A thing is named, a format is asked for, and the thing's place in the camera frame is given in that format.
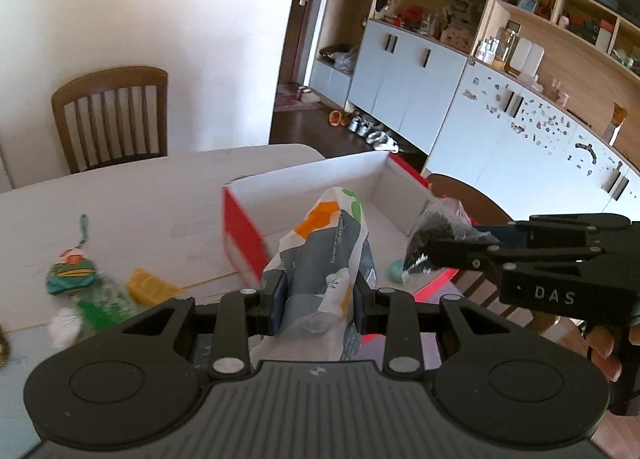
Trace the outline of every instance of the wooden chair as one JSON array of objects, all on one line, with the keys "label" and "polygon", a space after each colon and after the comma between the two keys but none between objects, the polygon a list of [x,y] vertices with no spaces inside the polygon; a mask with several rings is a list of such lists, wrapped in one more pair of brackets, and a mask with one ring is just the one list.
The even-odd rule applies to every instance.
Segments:
[{"label": "wooden chair", "polygon": [[167,81],[162,69],[129,66],[60,87],[51,105],[71,173],[166,156]]},{"label": "wooden chair", "polygon": [[[502,208],[472,186],[442,174],[427,176],[431,193],[436,197],[453,197],[458,199],[469,217],[481,225],[505,225],[512,219]],[[498,301],[500,293],[495,285],[479,271],[460,271],[452,279],[457,289],[482,307],[500,314],[511,321],[524,325],[535,333],[543,334],[551,328],[560,317],[541,312],[529,311],[514,305],[504,305]]]}]

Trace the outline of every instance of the red and white box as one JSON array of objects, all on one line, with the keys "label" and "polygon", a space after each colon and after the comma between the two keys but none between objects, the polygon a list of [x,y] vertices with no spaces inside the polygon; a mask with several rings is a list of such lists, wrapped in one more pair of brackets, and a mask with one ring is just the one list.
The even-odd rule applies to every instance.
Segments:
[{"label": "red and white box", "polygon": [[[332,186],[355,192],[362,205],[376,268],[376,288],[398,287],[386,271],[394,261],[404,259],[412,227],[434,196],[426,179],[398,156],[386,152],[283,168],[225,186],[225,250],[247,286],[260,287],[262,270],[278,252],[280,238],[297,226]],[[439,274],[425,275],[422,285]],[[421,290],[420,297],[431,295],[449,277]]]}]

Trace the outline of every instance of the rug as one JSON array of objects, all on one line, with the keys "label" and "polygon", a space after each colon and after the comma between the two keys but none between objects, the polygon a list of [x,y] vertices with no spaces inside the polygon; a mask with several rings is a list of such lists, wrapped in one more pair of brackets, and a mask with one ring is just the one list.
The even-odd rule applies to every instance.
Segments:
[{"label": "rug", "polygon": [[276,100],[273,105],[273,112],[282,113],[287,111],[310,111],[323,109],[322,102],[305,103],[297,99],[297,84],[278,84],[276,89]]}]

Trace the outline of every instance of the white table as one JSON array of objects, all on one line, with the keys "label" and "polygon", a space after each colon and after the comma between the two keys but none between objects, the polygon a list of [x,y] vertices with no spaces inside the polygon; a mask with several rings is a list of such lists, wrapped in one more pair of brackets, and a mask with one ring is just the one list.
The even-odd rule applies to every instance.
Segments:
[{"label": "white table", "polygon": [[93,170],[0,195],[0,325],[14,347],[0,369],[0,457],[18,457],[36,443],[22,386],[55,352],[43,324],[63,300],[47,295],[45,278],[58,255],[78,244],[80,214],[89,217],[84,249],[101,270],[124,282],[143,267],[189,287],[206,303],[221,289],[240,286],[222,248],[221,187],[322,159],[302,145],[214,150]]}]

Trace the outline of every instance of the finger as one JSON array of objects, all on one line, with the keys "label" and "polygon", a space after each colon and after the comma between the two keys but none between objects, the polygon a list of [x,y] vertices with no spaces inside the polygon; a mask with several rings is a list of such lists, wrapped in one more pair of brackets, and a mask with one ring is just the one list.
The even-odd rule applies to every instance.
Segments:
[{"label": "finger", "polygon": [[634,325],[629,329],[629,341],[633,345],[640,345],[640,325]]},{"label": "finger", "polygon": [[586,339],[587,343],[593,347],[593,350],[602,358],[609,358],[616,344],[613,334],[600,325],[594,327],[593,331],[587,334]]},{"label": "finger", "polygon": [[603,358],[598,353],[591,354],[591,362],[602,371],[605,378],[609,381],[618,381],[622,372],[622,364],[615,356]]}]

